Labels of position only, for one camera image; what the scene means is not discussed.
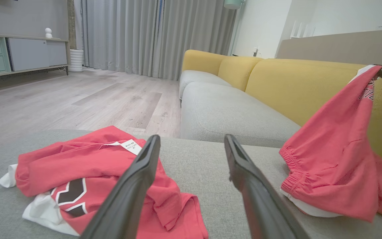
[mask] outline floor plank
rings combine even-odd
[[[34,78],[0,89],[0,144],[42,130],[110,125],[136,135],[179,137],[177,81],[91,68],[27,77]]]

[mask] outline beige partition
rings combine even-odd
[[[382,65],[382,30],[283,40],[277,58]]]

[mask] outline curtain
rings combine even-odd
[[[188,49],[228,53],[235,10],[223,0],[164,0],[156,41],[154,72],[158,78],[178,80]]]
[[[85,66],[152,76],[159,0],[82,0]]]
[[[223,0],[82,0],[85,66],[178,80],[188,49],[227,54]]]

